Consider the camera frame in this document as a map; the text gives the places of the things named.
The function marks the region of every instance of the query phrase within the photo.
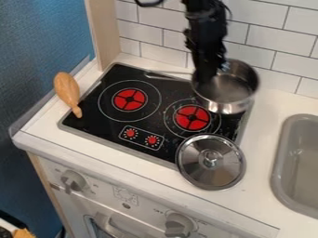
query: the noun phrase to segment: wooden toy drumstick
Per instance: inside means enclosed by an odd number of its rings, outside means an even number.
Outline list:
[[[82,110],[77,106],[80,91],[75,79],[69,73],[59,72],[54,78],[54,88],[60,99],[72,108],[75,116],[81,118]]]

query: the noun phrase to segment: pot lid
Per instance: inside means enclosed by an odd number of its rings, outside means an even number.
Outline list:
[[[210,191],[230,188],[245,173],[245,158],[229,139],[201,134],[185,139],[178,148],[176,163],[191,184]]]

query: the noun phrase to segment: toy stove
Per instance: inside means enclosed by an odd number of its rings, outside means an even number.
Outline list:
[[[122,64],[114,64],[79,106],[83,117],[68,113],[59,123],[61,129],[170,163],[175,163],[180,143],[196,134],[215,133],[235,140],[244,115],[209,112],[195,99],[189,81],[156,73],[149,77]]]

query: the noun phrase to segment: red burner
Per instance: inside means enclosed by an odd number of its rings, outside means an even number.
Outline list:
[[[195,105],[186,105],[175,113],[175,122],[183,129],[200,131],[208,126],[210,114],[203,108]]]
[[[142,108],[147,96],[141,90],[127,88],[117,92],[113,97],[114,106],[122,111],[132,112]]]

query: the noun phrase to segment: oven knob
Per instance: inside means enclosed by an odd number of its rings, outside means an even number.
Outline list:
[[[83,176],[72,170],[66,170],[60,180],[65,185],[65,191],[68,194],[70,194],[71,191],[81,192],[84,188],[88,187]]]
[[[166,237],[186,238],[193,231],[193,222],[177,213],[170,214],[166,219]]]

